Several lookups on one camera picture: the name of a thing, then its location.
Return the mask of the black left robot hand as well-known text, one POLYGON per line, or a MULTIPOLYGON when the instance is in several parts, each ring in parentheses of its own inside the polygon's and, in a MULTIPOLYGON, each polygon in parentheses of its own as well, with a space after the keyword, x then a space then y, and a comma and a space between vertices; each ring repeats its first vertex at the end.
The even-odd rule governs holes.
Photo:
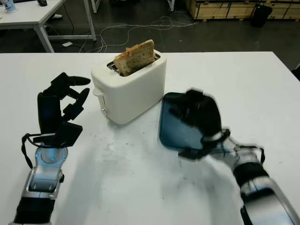
POLYGON ((51 81, 49 88, 38 94, 38 121, 42 134, 55 133, 63 122, 74 120, 83 111, 83 103, 87 99, 90 89, 85 88, 79 93, 71 87, 89 83, 89 78, 68 76, 62 72, 51 81), (73 98, 75 102, 61 110, 60 101, 66 96, 73 98))

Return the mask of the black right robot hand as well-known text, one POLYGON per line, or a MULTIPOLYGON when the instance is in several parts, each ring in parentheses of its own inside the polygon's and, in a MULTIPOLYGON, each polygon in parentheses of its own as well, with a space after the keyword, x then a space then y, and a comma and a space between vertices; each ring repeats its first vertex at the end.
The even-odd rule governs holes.
POLYGON ((200 131, 203 150, 211 151, 230 136, 230 130, 222 128, 216 101, 202 91, 190 89, 178 97, 167 99, 167 102, 173 105, 169 110, 173 116, 200 131))

